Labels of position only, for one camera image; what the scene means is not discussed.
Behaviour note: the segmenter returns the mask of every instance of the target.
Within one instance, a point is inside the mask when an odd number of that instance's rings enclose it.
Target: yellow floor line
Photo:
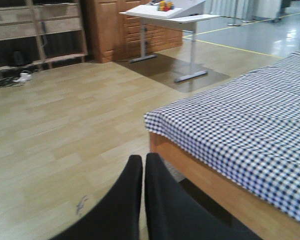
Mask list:
[[[294,16],[294,15],[299,15],[300,14],[300,12],[298,12],[298,13],[294,13],[294,14],[289,14],[289,15],[285,15],[285,16],[282,16],[282,17],[280,17],[280,18],[285,18],[285,17],[289,17],[289,16]],[[270,18],[270,19],[265,19],[265,20],[260,20],[260,21],[254,21],[254,22],[250,22],[250,23],[244,23],[244,24],[242,24],[242,26],[245,26],[245,25],[249,25],[249,24],[257,24],[257,23],[261,23],[261,22],[265,22],[265,21],[271,21],[271,20],[274,20],[273,18]],[[201,35],[201,34],[208,34],[208,33],[212,33],[212,32],[217,32],[217,31],[221,31],[221,30],[225,30],[225,29],[231,29],[231,28],[233,28],[233,26],[228,26],[228,27],[224,27],[224,28],[220,28],[220,29],[215,29],[215,30],[211,30],[211,31],[206,31],[206,32],[199,32],[199,33],[197,33],[196,35]]]
[[[261,53],[261,52],[257,52],[257,51],[251,51],[251,50],[246,50],[246,49],[241,49],[241,48],[237,48],[237,47],[233,47],[233,46],[227,46],[227,45],[223,45],[223,44],[217,44],[217,43],[213,43],[213,42],[209,42],[209,41],[203,41],[203,40],[197,40],[198,42],[202,42],[202,43],[206,43],[206,44],[212,44],[212,45],[216,45],[216,46],[222,46],[222,47],[226,47],[226,48],[230,48],[230,49],[236,49],[236,50],[242,50],[242,51],[246,51],[246,52],[250,52],[250,53],[254,53],[254,54],[260,54],[260,55],[265,55],[265,56],[270,56],[270,57],[274,57],[274,58],[278,58],[278,59],[283,59],[284,57],[281,56],[275,56],[275,55],[271,55],[271,54],[265,54],[265,53]]]

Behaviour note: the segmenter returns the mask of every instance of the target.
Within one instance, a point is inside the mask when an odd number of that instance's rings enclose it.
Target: white keyboard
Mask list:
[[[142,17],[150,17],[150,18],[158,18],[158,19],[171,19],[175,15],[182,12],[183,9],[181,8],[174,8],[172,10],[168,11],[158,11],[157,6],[151,6],[151,5],[139,5],[136,6],[128,11],[126,11],[126,14],[128,15],[134,15],[134,16],[142,16]]]

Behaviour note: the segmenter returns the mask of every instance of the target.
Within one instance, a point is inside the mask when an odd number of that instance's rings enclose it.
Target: white table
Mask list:
[[[122,12],[121,14],[124,15],[130,15],[137,17],[137,15],[133,14],[127,14],[126,12]],[[155,58],[156,55],[146,55],[145,52],[145,25],[146,24],[152,24],[152,25],[158,25],[162,27],[167,27],[171,29],[180,29],[183,31],[188,31],[192,33],[192,41],[191,41],[191,61],[190,61],[190,69],[189,74],[178,77],[174,79],[175,83],[179,83],[181,81],[185,81],[191,78],[195,78],[197,76],[205,75],[208,72],[207,71],[198,71],[194,72],[194,61],[195,61],[195,42],[196,42],[196,32],[197,32],[197,22],[209,20],[213,18],[219,17],[218,15],[209,15],[209,14],[202,14],[202,15],[195,15],[195,16],[184,16],[184,17],[178,17],[178,18],[170,18],[170,19],[161,19],[156,17],[144,17],[144,16],[138,16],[141,19],[141,57],[135,58],[130,60],[130,63],[135,63],[137,61],[142,61],[146,59]]]

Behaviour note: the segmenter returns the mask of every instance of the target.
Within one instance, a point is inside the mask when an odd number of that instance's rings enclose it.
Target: bed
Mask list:
[[[300,51],[145,114],[152,152],[264,240],[300,240]]]

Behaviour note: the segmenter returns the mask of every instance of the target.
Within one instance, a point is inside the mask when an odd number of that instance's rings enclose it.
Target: wooden bed frame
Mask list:
[[[217,173],[169,139],[150,132],[150,149],[263,240],[300,240],[300,222]]]

